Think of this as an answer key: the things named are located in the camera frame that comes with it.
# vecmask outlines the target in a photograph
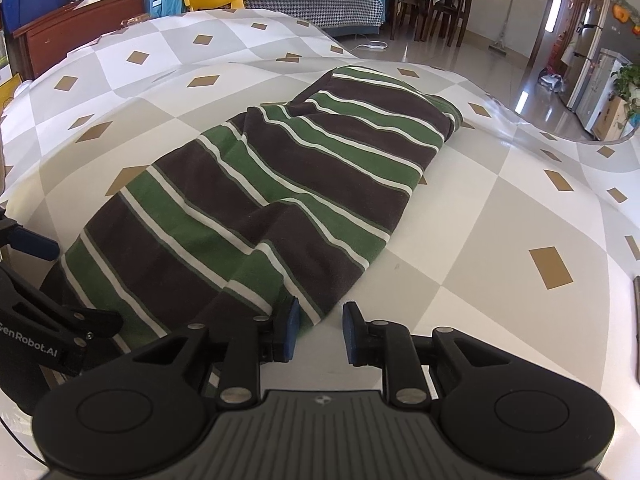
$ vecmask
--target screw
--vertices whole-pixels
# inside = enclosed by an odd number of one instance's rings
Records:
[[[396,393],[396,399],[403,404],[420,404],[427,400],[427,394],[418,388],[404,388]]]
[[[227,388],[220,394],[220,399],[224,400],[227,404],[242,404],[250,400],[251,397],[251,392],[242,386]]]

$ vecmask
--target refrigerator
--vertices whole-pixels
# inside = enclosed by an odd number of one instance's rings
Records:
[[[603,49],[616,52],[630,62],[640,62],[638,38],[628,28],[629,23],[623,25],[613,16],[611,0],[590,1],[588,16],[578,30],[572,63],[560,92],[560,98],[569,110],[575,112],[580,106]]]

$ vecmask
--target tiled floor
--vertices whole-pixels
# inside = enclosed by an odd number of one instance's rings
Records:
[[[523,99],[522,108],[516,111],[541,130],[565,139],[594,141],[558,96],[538,85],[534,75],[524,79],[525,69],[522,63],[494,54],[472,38],[465,38],[460,48],[456,48],[455,44],[448,47],[445,40],[437,37],[426,42],[414,41],[412,30],[405,25],[395,41],[389,40],[388,27],[383,27],[379,36],[370,36],[368,39],[363,36],[338,39],[358,57],[428,64],[456,72],[489,92],[511,110],[516,110]],[[368,40],[385,41],[388,47],[385,50],[356,48],[366,44]]]

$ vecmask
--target cardboard box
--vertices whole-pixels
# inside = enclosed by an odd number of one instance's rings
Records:
[[[609,101],[601,111],[593,127],[593,134],[600,140],[618,140],[626,127],[626,102],[618,96]]]

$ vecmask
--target mop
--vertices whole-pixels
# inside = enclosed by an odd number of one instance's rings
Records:
[[[507,10],[507,17],[504,19],[504,23],[502,24],[502,30],[500,31],[500,36],[498,36],[498,40],[489,45],[489,50],[495,52],[496,54],[501,54],[502,56],[507,55],[507,51],[504,48],[504,37],[507,34],[507,24],[509,23],[509,17],[511,15],[511,8],[513,7],[513,0],[509,3],[509,10]]]

